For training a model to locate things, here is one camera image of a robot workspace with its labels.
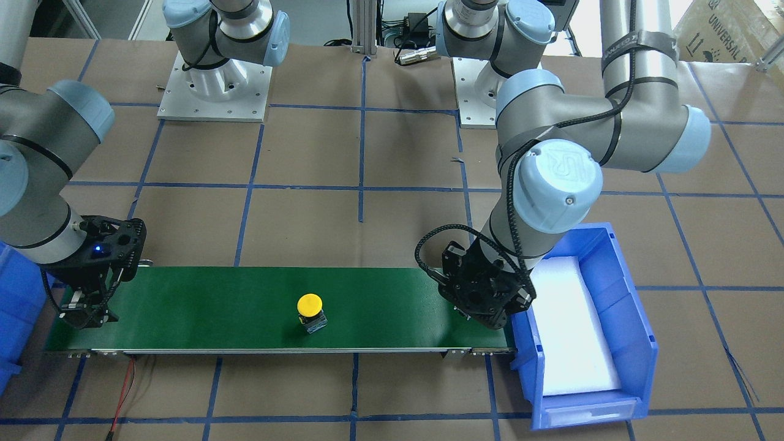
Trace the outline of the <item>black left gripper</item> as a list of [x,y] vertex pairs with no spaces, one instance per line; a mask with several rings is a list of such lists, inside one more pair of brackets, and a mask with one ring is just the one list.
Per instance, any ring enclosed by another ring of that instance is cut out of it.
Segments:
[[510,315],[529,309],[537,293],[533,287],[527,291],[517,274],[503,270],[502,264],[498,257],[488,260],[478,241],[468,249],[448,243],[442,253],[440,296],[488,329],[504,328]]

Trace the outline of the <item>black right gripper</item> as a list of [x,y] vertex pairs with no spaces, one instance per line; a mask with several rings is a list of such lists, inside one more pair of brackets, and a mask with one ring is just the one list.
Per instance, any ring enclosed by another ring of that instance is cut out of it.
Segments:
[[121,282],[134,279],[148,231],[142,219],[103,216],[87,216],[77,229],[86,242],[67,259],[43,265],[43,271],[73,290],[68,304],[55,306],[59,318],[78,330],[99,328],[118,321],[108,301]]

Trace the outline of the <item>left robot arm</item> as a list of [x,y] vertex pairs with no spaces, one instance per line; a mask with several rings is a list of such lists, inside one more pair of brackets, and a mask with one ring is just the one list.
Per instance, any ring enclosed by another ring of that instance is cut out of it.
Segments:
[[495,94],[501,196],[469,246],[450,242],[442,270],[419,262],[463,316],[489,329],[537,297],[532,269],[602,190],[602,168],[683,173],[704,156],[709,118],[683,104],[666,1],[601,1],[602,97],[567,93],[540,68],[556,20],[540,1],[446,1],[437,52],[485,59]]

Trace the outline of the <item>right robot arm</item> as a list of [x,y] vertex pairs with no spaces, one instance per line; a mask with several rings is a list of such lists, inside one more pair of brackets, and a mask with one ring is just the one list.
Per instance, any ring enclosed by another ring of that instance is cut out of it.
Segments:
[[[146,226],[139,218],[82,217],[62,198],[115,112],[80,81],[57,81],[43,93],[20,86],[36,8],[36,1],[2,2],[2,242],[39,266],[45,293],[48,276],[72,288],[70,303],[53,303],[62,321],[99,328],[118,320],[109,302],[135,278]],[[276,67],[288,51],[290,18],[269,1],[165,1],[162,13],[202,99],[243,87],[241,62]]]

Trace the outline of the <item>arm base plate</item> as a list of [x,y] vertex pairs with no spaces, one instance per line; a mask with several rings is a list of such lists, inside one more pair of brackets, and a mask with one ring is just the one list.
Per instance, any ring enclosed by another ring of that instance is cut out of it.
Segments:
[[186,67],[177,54],[157,117],[169,121],[262,123],[273,68],[230,59],[213,70]]
[[506,78],[496,73],[484,59],[453,58],[453,73],[460,126],[495,128],[496,99]]

